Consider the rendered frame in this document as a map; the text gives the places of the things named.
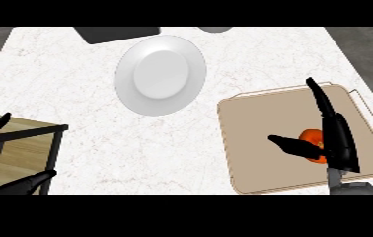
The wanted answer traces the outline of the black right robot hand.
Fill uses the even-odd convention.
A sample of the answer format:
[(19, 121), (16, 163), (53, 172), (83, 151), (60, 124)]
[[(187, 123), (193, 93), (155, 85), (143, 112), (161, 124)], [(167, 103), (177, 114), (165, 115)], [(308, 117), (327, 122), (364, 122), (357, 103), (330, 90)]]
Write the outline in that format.
[(279, 135), (270, 135), (268, 140), (277, 144), (288, 154), (310, 159), (317, 159), (323, 156), (329, 168), (358, 173), (357, 147), (346, 119), (333, 110), (327, 95), (311, 78), (307, 79), (307, 84), (311, 88), (321, 115), (323, 148), (318, 148), (304, 140)]

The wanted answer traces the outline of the beige tray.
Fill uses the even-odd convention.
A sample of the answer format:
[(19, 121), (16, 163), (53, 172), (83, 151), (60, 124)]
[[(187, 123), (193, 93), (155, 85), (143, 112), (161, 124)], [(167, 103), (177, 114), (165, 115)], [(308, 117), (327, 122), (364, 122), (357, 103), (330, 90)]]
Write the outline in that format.
[[(348, 90), (320, 86), (333, 109), (344, 114), (357, 146), (360, 171), (346, 182), (373, 183), (373, 125)], [(289, 155), (268, 140), (271, 135), (296, 138), (307, 129), (320, 129), (320, 111), (311, 89), (282, 89), (258, 95), (240, 94), (217, 105), (230, 183), (240, 194), (261, 194), (326, 183), (326, 166)]]

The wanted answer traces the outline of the dark grey flat board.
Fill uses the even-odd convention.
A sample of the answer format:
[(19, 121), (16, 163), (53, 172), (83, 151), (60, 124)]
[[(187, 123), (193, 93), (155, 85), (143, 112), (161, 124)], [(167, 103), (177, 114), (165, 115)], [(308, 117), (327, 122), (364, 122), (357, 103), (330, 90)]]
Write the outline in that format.
[(159, 27), (75, 27), (88, 44), (140, 38), (161, 33)]

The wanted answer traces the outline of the white plate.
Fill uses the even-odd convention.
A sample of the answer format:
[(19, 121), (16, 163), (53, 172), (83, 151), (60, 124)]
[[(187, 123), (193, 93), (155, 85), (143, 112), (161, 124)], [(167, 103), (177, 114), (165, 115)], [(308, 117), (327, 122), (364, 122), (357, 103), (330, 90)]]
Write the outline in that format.
[(122, 56), (116, 95), (139, 115), (164, 116), (192, 103), (205, 77), (205, 60), (195, 44), (175, 36), (156, 36), (142, 40)]

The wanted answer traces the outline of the grey round object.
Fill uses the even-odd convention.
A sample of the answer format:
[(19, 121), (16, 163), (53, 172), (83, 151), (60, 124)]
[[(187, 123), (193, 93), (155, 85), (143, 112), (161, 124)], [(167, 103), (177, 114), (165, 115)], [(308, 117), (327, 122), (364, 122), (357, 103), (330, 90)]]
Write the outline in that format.
[(224, 33), (224, 32), (227, 32), (230, 29), (231, 29), (231, 27), (199, 27), (205, 32), (208, 32), (208, 33), (214, 33), (214, 34), (217, 34), (217, 33)]

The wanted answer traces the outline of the orange squash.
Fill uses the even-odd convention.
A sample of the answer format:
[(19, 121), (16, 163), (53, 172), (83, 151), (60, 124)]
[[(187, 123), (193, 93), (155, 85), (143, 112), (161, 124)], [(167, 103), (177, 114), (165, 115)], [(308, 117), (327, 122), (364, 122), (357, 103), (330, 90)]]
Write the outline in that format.
[[(323, 133), (318, 129), (307, 129), (299, 136), (299, 140), (304, 140), (318, 148), (323, 148)], [(326, 158), (320, 155), (317, 159), (310, 159), (310, 161), (317, 164), (324, 164)]]

